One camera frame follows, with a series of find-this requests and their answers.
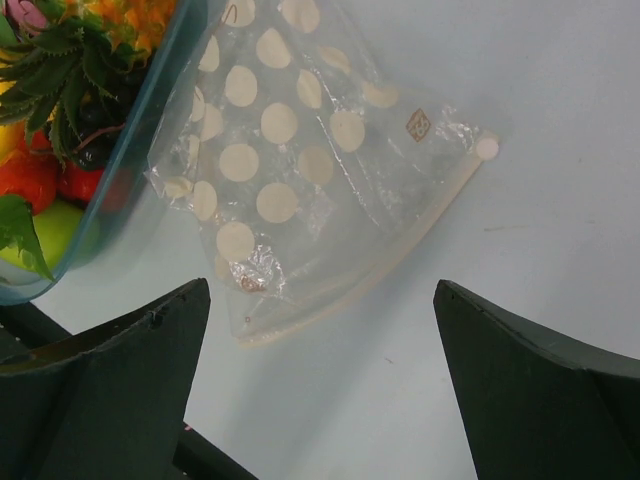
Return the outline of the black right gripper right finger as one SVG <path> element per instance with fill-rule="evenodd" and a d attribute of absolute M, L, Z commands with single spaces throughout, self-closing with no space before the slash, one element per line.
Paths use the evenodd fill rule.
<path fill-rule="evenodd" d="M 638 360 L 452 281 L 433 304 L 478 478 L 638 478 Z"/>

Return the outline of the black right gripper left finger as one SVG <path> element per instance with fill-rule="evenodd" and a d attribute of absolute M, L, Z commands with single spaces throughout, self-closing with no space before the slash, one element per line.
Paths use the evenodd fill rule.
<path fill-rule="evenodd" d="M 2 478 L 166 478 L 210 303 L 207 281 L 195 279 L 2 360 Z"/>

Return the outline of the clear polka dot zip bag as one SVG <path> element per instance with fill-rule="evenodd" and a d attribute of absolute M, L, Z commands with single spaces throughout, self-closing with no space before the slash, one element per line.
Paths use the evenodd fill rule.
<path fill-rule="evenodd" d="M 197 218 L 247 344 L 374 286 L 499 149 L 393 84 L 336 2 L 230 1 L 175 83 L 148 177 Z"/>

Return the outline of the small toy pineapple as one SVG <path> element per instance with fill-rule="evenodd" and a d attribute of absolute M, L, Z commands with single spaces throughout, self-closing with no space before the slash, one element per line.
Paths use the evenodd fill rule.
<path fill-rule="evenodd" d="M 28 139 L 44 134 L 48 150 L 74 163 L 81 105 L 91 93 L 112 97 L 109 85 L 124 82 L 135 90 L 132 110 L 176 6 L 174 0 L 2 2 L 1 56 L 8 66 L 1 80 L 14 82 L 1 94 L 2 124 L 24 120 Z"/>

